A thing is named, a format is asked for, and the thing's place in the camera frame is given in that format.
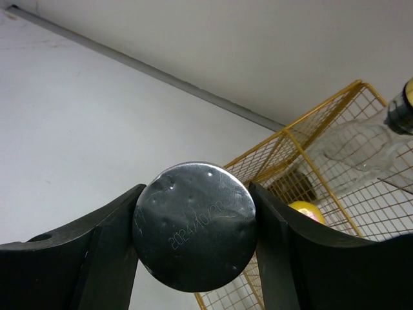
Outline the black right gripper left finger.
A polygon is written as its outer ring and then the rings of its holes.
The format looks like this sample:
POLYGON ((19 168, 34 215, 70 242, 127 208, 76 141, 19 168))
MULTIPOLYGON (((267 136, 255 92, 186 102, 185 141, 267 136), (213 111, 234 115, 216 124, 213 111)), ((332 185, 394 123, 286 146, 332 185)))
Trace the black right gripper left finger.
POLYGON ((1 245, 1 309, 128 309, 144 185, 27 242, 1 245))

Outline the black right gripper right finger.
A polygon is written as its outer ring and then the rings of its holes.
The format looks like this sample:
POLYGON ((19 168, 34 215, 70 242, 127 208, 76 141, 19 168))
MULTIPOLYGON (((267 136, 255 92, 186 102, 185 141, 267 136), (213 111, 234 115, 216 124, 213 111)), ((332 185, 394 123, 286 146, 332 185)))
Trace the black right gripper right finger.
POLYGON ((260 184, 256 256, 266 309, 411 309, 412 235, 373 242, 331 229, 260 184))

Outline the brown sauce bottle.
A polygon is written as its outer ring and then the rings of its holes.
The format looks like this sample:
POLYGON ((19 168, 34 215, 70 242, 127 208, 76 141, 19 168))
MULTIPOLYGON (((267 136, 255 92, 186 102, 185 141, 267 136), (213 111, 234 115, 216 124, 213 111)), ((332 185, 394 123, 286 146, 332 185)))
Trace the brown sauce bottle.
POLYGON ((295 201, 289 203, 288 205, 292 209, 304 214, 305 216, 312 218, 314 221, 317 221, 321 224, 325 224, 325 219, 319 209, 312 203, 305 201, 295 201))

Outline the spice jar silver lid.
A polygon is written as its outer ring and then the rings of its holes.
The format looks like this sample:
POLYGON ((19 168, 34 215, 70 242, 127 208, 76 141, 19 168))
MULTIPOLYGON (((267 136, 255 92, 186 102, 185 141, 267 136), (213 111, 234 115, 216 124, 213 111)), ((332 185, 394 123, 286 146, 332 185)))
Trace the spice jar silver lid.
POLYGON ((251 261, 256 206, 226 169, 180 163, 139 195, 132 237, 140 262, 156 280, 177 291, 209 292, 229 284, 251 261))

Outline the clear glass oil bottle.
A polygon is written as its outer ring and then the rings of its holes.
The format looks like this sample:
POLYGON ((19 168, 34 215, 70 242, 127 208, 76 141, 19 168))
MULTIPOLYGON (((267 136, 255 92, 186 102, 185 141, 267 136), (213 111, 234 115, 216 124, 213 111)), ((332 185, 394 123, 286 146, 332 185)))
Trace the clear glass oil bottle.
POLYGON ((397 150, 410 141, 412 80, 373 116, 328 129, 308 148, 307 156, 340 197, 389 171, 397 150))

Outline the glass oil bottle dark liquid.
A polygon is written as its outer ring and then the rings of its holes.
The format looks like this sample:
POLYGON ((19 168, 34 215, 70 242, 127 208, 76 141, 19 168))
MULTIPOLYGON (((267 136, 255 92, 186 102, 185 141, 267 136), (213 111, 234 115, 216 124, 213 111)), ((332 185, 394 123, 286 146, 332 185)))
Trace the glass oil bottle dark liquid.
POLYGON ((292 169, 274 180, 267 190, 286 204, 293 202, 313 202, 317 196, 313 185, 305 174, 292 169))

